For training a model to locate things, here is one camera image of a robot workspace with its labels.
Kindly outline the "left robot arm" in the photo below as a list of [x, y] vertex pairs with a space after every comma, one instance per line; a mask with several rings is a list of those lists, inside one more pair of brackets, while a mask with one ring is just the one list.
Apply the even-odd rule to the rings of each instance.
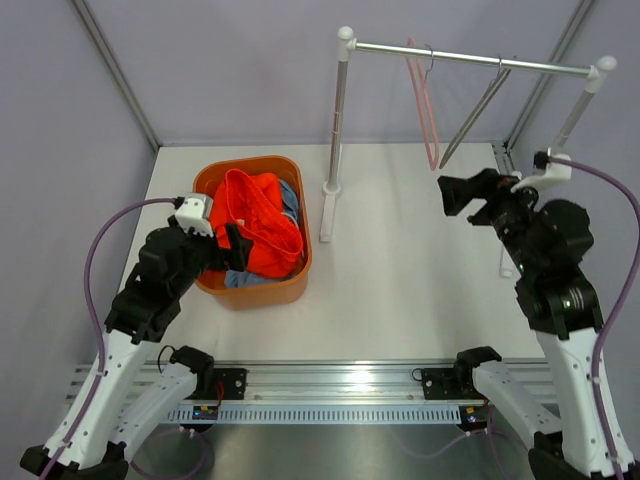
[[178, 348], [160, 378], [131, 405], [125, 398], [146, 358], [181, 311], [180, 300], [207, 271], [246, 268], [252, 241], [225, 226], [229, 245], [181, 229], [151, 232], [103, 324], [94, 366], [57, 431], [26, 449], [20, 466], [41, 479], [123, 479], [144, 441], [180, 402], [218, 401], [224, 385], [213, 357]]

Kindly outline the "orange shorts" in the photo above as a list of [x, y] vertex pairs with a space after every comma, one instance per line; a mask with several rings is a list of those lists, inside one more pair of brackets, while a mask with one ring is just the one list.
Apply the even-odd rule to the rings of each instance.
[[236, 224], [243, 237], [253, 241], [247, 270], [269, 279], [291, 274], [301, 258], [303, 239], [299, 227], [284, 214], [281, 182], [273, 173], [251, 176], [230, 169], [213, 197], [210, 223], [215, 233]]

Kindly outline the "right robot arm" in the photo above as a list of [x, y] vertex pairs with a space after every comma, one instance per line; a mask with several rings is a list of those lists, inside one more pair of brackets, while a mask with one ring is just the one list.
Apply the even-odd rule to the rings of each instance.
[[605, 321], [595, 288], [580, 263], [593, 246], [580, 205], [554, 199], [536, 205], [537, 191], [518, 178], [484, 169], [468, 178], [437, 180], [445, 215], [490, 226], [519, 272], [516, 300], [551, 373], [558, 414], [550, 413], [511, 376], [489, 347], [458, 354], [454, 388], [484, 396], [517, 433], [537, 479], [636, 479], [639, 462], [615, 416], [602, 352]]

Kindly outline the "pink hanger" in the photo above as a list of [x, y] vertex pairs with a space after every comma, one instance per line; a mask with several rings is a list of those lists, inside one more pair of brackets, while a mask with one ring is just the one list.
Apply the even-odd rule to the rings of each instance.
[[435, 171], [440, 160], [440, 138], [428, 87], [428, 74], [432, 65], [426, 67], [413, 57], [407, 57], [405, 61], [415, 96], [428, 165]]

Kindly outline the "grey hanger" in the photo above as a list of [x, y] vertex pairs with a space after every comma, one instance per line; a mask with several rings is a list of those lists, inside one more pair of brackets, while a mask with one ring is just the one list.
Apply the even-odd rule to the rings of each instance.
[[451, 160], [457, 148], [463, 142], [471, 128], [475, 125], [477, 120], [480, 118], [481, 114], [485, 111], [487, 106], [493, 100], [497, 92], [501, 89], [501, 87], [505, 84], [507, 79], [511, 74], [511, 70], [503, 65], [503, 59], [499, 59], [499, 65], [496, 76], [489, 82], [487, 88], [484, 93], [480, 97], [479, 101], [473, 107], [467, 118], [462, 123], [459, 130], [453, 136], [452, 140], [449, 142], [441, 160], [438, 168], [443, 169], [448, 162]]

